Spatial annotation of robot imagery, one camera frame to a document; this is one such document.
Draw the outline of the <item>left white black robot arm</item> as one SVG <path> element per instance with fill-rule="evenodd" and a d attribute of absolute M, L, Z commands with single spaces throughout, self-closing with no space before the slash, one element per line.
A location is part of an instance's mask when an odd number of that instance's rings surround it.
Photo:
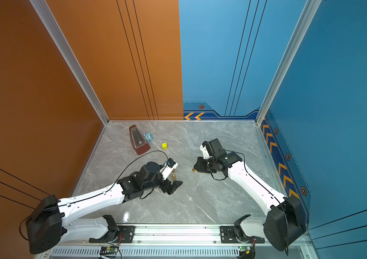
<path fill-rule="evenodd" d="M 54 195 L 45 197 L 25 220 L 30 253 L 40 254 L 62 241 L 73 240 L 81 233 L 74 227 L 74 221 L 90 213 L 133 199 L 143 200 L 157 188 L 173 194 L 182 185 L 181 181 L 168 179 L 177 166 L 173 159 L 163 165 L 151 161 L 139 171 L 97 191 L 62 199 Z"/>

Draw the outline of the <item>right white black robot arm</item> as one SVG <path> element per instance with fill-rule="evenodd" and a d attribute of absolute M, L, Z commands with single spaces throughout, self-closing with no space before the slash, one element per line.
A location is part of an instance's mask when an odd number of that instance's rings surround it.
<path fill-rule="evenodd" d="M 300 200 L 270 187 L 246 165 L 243 154 L 224 149 L 218 139 L 203 142 L 200 151 L 202 156 L 197 158 L 194 171 L 210 175 L 223 173 L 225 179 L 241 186 L 266 216 L 259 221 L 246 214 L 236 220 L 234 235 L 237 241 L 248 243 L 254 238 L 265 238 L 278 251 L 287 251 L 307 231 Z"/>

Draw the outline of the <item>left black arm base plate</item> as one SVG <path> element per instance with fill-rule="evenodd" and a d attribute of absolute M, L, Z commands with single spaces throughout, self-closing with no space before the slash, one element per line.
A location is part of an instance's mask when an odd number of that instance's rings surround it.
<path fill-rule="evenodd" d="M 101 238 L 89 238 L 89 243 L 132 243 L 136 227 L 120 226 L 118 230 L 109 229 Z"/>

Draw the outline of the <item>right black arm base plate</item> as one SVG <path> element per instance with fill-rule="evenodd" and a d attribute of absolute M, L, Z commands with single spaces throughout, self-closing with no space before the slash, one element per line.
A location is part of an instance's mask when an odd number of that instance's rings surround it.
<path fill-rule="evenodd" d="M 222 243 L 265 243 L 265 239 L 256 236 L 247 236 L 240 227 L 220 226 L 220 237 Z"/>

